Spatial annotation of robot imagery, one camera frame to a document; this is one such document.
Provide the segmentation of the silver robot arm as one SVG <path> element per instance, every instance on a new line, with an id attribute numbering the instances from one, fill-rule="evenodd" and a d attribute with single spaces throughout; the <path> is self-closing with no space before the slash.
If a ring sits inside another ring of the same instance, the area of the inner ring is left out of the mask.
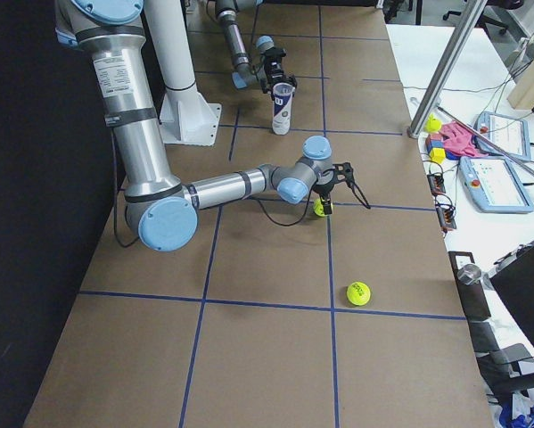
<path id="1" fill-rule="evenodd" d="M 257 9 L 262 1 L 218 0 L 215 2 L 215 18 L 222 28 L 226 44 L 231 54 L 234 71 L 232 80 L 238 89 L 246 88 L 256 83 L 260 84 L 264 94 L 271 94 L 274 98 L 276 84 L 290 84 L 292 94 L 297 88 L 297 80 L 293 75 L 287 75 L 283 70 L 283 58 L 286 51 L 275 45 L 270 36 L 257 39 L 256 47 L 259 51 L 260 62 L 252 63 L 242 39 L 237 14 L 247 9 Z"/>
<path id="2" fill-rule="evenodd" d="M 329 141 L 311 136 L 290 167 L 263 164 L 186 183 L 168 163 L 170 144 L 210 146 L 222 108 L 199 92 L 179 1 L 58 1 L 61 44 L 90 54 L 104 120 L 127 174 L 128 227 L 156 251 L 186 245 L 200 210 L 276 191 L 290 204 L 317 193 L 325 211 L 337 183 Z"/>

